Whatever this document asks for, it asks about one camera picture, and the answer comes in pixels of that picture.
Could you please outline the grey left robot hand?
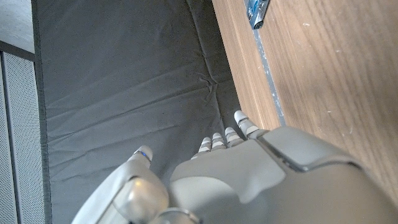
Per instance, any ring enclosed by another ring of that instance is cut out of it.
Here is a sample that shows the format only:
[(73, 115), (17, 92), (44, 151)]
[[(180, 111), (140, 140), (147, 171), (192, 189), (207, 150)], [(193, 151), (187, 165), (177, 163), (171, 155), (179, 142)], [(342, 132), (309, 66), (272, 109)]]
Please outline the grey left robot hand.
[(165, 185), (141, 146), (90, 195), (74, 223), (396, 223), (397, 205), (344, 150), (289, 126), (205, 138)]

